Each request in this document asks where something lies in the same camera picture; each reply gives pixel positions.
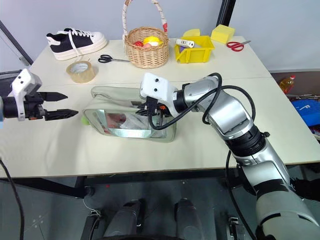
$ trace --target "yellow plastic bin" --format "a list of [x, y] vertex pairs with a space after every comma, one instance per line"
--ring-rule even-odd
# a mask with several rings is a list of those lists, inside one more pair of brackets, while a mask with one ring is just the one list
[[180, 46], [174, 46], [175, 60], [181, 64], [205, 63], [209, 61], [211, 51], [215, 49], [209, 36], [183, 36], [179, 39], [194, 41], [201, 47], [185, 48], [180, 52]]

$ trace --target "red-handled scissors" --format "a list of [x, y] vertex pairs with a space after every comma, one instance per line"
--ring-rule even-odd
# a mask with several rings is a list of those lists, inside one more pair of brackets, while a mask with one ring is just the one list
[[244, 49], [245, 44], [248, 44], [250, 42], [251, 42], [250, 40], [244, 41], [244, 42], [230, 41], [226, 44], [226, 46], [230, 48], [232, 51], [240, 52], [242, 51], [242, 49]]

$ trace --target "cooking oil bottle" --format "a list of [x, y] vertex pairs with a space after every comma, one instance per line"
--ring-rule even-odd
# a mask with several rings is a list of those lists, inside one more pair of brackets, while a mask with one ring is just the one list
[[287, 94], [291, 88], [294, 86], [295, 81], [294, 79], [296, 78], [295, 75], [291, 75], [290, 77], [284, 78], [280, 83], [279, 87], [282, 89], [282, 91]]

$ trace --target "sneaker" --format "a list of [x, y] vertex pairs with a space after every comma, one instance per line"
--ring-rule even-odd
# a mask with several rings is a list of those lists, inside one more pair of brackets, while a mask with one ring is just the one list
[[53, 55], [60, 61], [96, 52], [107, 45], [107, 40], [101, 32], [74, 28], [66, 28], [56, 34], [48, 33], [46, 38]]

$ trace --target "shoe sole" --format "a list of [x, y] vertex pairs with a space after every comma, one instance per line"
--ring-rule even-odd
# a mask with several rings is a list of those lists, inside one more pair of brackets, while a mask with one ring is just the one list
[[[79, 52], [79, 56], [81, 56], [81, 55], [96, 52], [96, 51], [102, 49], [105, 45], [107, 45], [107, 40], [105, 38], [101, 38], [96, 43], [91, 44], [89, 46], [79, 47], [79, 48], [77, 48], [77, 50]], [[64, 61], [64, 60], [75, 58], [77, 56], [77, 52], [76, 52], [76, 50], [71, 49], [71, 50], [64, 51], [64, 52], [54, 52], [53, 55], [57, 60]]]

